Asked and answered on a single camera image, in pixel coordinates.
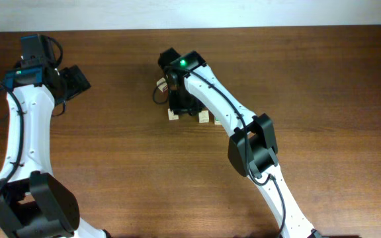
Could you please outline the plain T wooden block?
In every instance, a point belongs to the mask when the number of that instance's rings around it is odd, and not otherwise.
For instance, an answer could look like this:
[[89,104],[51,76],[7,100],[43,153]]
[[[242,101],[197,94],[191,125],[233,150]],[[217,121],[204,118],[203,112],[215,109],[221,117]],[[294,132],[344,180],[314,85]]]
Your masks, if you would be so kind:
[[168,113],[168,118],[170,121],[179,119],[179,116],[175,114],[170,108],[167,110],[167,113]]

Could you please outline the red E wooden block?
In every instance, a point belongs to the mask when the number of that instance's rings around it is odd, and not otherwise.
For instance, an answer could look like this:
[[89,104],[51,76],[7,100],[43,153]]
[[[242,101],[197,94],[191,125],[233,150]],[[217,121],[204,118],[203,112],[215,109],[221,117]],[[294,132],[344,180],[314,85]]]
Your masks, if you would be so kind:
[[210,121],[210,115],[208,110],[202,110],[198,113],[198,122],[200,124],[202,123],[209,123]]

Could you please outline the green V wooden block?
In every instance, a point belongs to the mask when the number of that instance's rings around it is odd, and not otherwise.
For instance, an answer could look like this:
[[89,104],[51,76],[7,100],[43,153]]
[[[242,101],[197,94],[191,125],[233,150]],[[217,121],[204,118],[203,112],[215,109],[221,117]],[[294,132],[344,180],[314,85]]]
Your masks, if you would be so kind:
[[214,124],[215,125],[221,125],[221,122],[217,117],[214,118]]

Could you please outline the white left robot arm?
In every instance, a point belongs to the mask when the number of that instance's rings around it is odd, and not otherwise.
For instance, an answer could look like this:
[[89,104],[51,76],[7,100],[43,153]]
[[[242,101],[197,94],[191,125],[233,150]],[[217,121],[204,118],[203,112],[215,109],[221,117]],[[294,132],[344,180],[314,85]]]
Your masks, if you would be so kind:
[[77,65],[60,69],[62,45],[52,37],[21,38],[22,56],[0,91],[9,106],[5,160],[0,170],[0,228],[7,237],[110,237],[87,223],[76,197],[55,177],[50,123],[58,105],[90,89]]

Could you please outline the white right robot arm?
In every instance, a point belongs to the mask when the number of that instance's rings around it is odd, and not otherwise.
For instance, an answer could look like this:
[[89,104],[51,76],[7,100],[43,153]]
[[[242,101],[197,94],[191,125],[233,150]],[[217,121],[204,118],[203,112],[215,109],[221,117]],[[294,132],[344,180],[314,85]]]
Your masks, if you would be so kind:
[[320,237],[282,175],[273,121],[243,106],[196,51],[181,55],[169,48],[157,63],[164,74],[172,115],[196,116],[208,110],[221,123],[229,137],[230,163],[261,193],[278,223],[278,236]]

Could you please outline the red Y wooden block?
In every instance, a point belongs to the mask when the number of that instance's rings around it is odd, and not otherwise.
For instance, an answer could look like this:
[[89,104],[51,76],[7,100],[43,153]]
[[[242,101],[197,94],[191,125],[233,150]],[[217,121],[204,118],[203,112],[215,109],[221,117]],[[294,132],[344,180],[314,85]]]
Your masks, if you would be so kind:
[[160,80],[157,81],[157,88],[164,93],[168,90],[168,84],[164,77],[162,77]]

